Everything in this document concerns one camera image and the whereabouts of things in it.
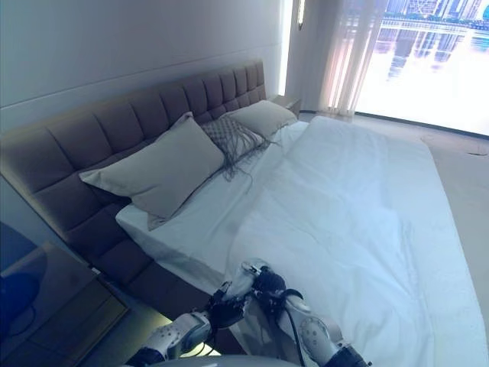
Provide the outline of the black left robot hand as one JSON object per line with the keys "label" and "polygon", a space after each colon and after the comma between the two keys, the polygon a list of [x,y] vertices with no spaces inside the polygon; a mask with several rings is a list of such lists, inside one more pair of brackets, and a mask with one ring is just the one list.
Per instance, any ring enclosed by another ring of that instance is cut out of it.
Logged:
{"label": "black left robot hand", "polygon": [[205,313],[213,331],[223,330],[236,324],[243,318],[247,294],[228,296],[232,283],[226,281],[209,298]]}

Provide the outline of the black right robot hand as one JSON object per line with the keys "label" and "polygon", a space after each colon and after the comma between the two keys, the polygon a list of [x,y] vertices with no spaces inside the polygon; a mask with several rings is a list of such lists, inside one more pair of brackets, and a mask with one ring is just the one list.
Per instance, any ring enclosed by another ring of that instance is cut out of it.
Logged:
{"label": "black right robot hand", "polygon": [[253,265],[249,261],[244,261],[241,267],[251,276],[251,286],[247,295],[252,296],[264,309],[271,312],[283,306],[283,293],[287,286],[279,274],[267,264]]}

